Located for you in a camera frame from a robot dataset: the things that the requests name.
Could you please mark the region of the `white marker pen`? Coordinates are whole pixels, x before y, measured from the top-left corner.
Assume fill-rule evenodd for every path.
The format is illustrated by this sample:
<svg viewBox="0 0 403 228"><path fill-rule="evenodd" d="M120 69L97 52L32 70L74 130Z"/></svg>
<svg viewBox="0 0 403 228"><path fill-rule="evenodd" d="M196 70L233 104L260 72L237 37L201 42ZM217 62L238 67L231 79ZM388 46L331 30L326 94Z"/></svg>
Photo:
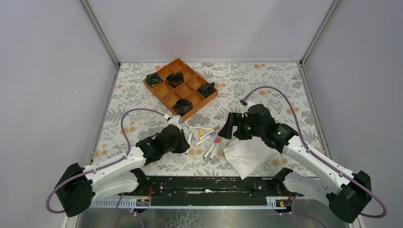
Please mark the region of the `white marker pen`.
<svg viewBox="0 0 403 228"><path fill-rule="evenodd" d="M216 145L216 143L212 143L212 145L209 147L209 149L207 150L207 152L203 155L203 159L206 159L208 156L209 156L209 154L212 152L212 150L214 149L214 147L215 147L215 145Z"/></svg>
<svg viewBox="0 0 403 228"><path fill-rule="evenodd" d="M214 149L212 150L212 152L211 152L211 154L209 156L210 159L213 159L213 157L215 155L215 152L217 151L218 147L219 147L219 144L216 143Z"/></svg>
<svg viewBox="0 0 403 228"><path fill-rule="evenodd" d="M212 132L215 132L215 130L210 130L210 131L208 131L206 134L204 134L203 136L201 136L201 137L199 138L199 140L202 140L202 139L208 137Z"/></svg>

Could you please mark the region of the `white marker green end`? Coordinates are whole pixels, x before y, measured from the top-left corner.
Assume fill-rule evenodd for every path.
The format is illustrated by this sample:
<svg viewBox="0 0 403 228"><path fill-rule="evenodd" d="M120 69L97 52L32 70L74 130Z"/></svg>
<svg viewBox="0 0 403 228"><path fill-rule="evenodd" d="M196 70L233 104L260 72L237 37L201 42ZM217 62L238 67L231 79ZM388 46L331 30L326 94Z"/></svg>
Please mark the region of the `white marker green end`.
<svg viewBox="0 0 403 228"><path fill-rule="evenodd" d="M198 129L198 130L201 129L201 130L205 130L205 129L204 129L205 127L189 126L188 128L189 128L189 129Z"/></svg>

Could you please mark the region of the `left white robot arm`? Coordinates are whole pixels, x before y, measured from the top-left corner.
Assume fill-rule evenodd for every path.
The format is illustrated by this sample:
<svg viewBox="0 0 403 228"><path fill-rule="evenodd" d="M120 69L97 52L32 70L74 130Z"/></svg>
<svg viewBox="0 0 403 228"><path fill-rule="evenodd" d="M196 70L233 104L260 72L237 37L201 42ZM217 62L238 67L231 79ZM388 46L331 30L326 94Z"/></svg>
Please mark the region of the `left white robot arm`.
<svg viewBox="0 0 403 228"><path fill-rule="evenodd" d="M189 147L183 129L169 124L160 133L138 141L128 155L85 167L78 163L68 166L54 188L61 213L74 217L99 199L144 189L147 180L141 167L169 152L184 153Z"/></svg>

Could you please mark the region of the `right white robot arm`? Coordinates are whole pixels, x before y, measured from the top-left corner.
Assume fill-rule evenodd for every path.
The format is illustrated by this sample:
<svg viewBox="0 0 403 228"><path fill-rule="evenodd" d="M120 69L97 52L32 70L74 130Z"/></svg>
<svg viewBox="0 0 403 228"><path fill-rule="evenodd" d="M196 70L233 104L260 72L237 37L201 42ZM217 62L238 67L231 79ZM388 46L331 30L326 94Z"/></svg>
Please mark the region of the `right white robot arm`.
<svg viewBox="0 0 403 228"><path fill-rule="evenodd" d="M371 178L364 171L354 173L344 168L312 147L305 147L299 134L285 123L277 123L269 109L255 104L245 113L229 113L218 135L239 140L260 138L264 144L284 154L317 176L317 180L302 177L291 169L283 168L275 179L294 193L315 199L330 208L335 216L353 223L371 201Z"/></svg>

